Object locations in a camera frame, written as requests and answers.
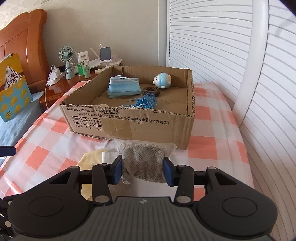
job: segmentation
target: nightstand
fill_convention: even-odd
[[[95,78],[97,74],[94,73],[94,69],[91,70],[91,77],[86,79],[83,76],[76,76],[70,80],[66,80],[66,76],[61,78],[58,83],[52,86],[46,87],[46,101],[48,107],[52,106],[59,98],[61,98],[69,89],[71,89],[74,85],[76,85],[80,81],[92,80]],[[44,94],[40,98],[40,103],[42,104],[43,108],[46,110],[46,104],[44,100]]]

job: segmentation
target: white power strip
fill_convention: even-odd
[[[54,85],[54,84],[56,84],[63,76],[65,75],[65,73],[64,72],[62,72],[62,73],[60,73],[58,76],[57,76],[57,78],[55,78],[55,79],[52,79],[52,80],[49,80],[48,82],[47,82],[47,85],[48,86],[51,86],[51,85]]]

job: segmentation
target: wooden headboard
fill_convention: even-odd
[[[19,54],[31,93],[44,91],[49,73],[42,38],[46,17],[43,9],[25,12],[0,30],[0,61],[10,53]]]

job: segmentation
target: portable fan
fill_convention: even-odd
[[[72,79],[75,77],[74,66],[71,59],[74,56],[74,49],[70,46],[64,46],[59,51],[59,59],[66,63],[66,79]]]

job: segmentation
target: snack package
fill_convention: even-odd
[[[7,122],[32,101],[18,54],[0,62],[0,116]]]

